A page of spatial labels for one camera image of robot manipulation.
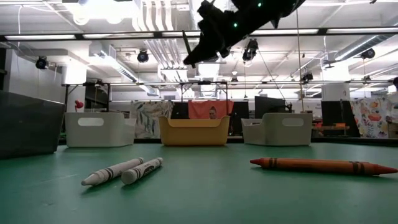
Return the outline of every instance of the orange crayon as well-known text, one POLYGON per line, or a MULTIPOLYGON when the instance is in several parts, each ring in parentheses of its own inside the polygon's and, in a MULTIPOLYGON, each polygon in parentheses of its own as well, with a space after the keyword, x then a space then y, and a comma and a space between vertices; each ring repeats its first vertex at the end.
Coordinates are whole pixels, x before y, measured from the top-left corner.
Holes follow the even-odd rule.
POLYGON ((334 172, 354 175, 380 175, 398 172, 397 169, 384 167, 368 162, 327 161, 317 159, 278 159, 262 158, 250 160, 265 169, 294 170, 305 172, 334 172))

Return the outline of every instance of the person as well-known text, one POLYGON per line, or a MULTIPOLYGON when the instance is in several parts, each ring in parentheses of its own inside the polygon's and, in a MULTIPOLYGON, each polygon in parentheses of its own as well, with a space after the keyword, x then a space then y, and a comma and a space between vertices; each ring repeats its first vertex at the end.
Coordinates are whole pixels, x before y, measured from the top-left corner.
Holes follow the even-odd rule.
POLYGON ((214 106, 212 106, 209 110, 210 119, 217 119, 217 110, 214 106))
POLYGON ((398 77, 396 77, 393 81, 394 86, 396 87, 396 92, 392 93, 388 97, 388 109, 386 121, 389 124, 395 123, 398 124, 398 77))

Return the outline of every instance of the bin handle cutout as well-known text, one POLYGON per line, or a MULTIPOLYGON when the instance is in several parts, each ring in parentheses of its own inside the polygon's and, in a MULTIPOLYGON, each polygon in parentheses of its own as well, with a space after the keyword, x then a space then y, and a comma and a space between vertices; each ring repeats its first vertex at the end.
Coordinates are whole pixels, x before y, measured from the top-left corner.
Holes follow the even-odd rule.
POLYGON ((301 118, 285 118, 282 124, 286 127, 301 127, 304 125, 304 120, 301 118))
POLYGON ((79 118, 77 123, 80 126, 102 126, 104 125, 104 119, 102 118, 79 118))

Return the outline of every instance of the green tabletop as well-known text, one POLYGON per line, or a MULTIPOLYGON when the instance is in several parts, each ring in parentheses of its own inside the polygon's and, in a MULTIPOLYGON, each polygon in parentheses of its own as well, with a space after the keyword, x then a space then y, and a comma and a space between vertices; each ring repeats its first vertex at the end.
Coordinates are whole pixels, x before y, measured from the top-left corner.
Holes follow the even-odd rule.
POLYGON ((362 177, 262 170, 260 157, 368 161, 398 167, 398 149, 309 147, 60 149, 0 161, 0 223, 398 223, 398 175, 362 177), (84 187, 91 172, 135 157, 164 165, 137 183, 84 187))

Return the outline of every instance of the white storage bin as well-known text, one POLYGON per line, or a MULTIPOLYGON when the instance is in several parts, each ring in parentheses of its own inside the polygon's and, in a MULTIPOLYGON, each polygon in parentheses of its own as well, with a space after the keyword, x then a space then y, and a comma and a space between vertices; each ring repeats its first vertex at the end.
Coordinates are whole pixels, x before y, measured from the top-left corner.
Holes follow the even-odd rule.
POLYGON ((311 143, 312 114, 266 113, 262 119, 242 119, 246 144, 307 146, 311 143))
POLYGON ((121 147, 134 143, 136 119, 122 113, 65 113, 68 147, 121 147))

